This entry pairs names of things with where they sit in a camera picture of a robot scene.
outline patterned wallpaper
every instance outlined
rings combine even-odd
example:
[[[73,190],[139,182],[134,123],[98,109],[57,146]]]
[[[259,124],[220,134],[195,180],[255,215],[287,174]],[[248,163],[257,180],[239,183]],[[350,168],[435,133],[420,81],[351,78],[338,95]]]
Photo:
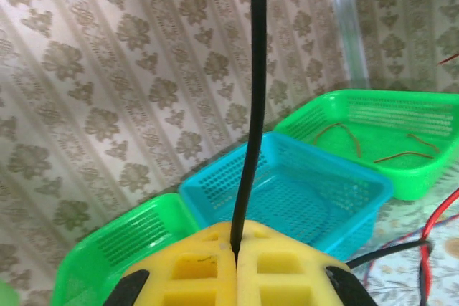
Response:
[[[459,93],[459,0],[356,0],[373,88]]]
[[[333,0],[268,0],[267,123],[349,85]],[[47,305],[76,241],[238,141],[250,0],[0,0],[0,279]]]

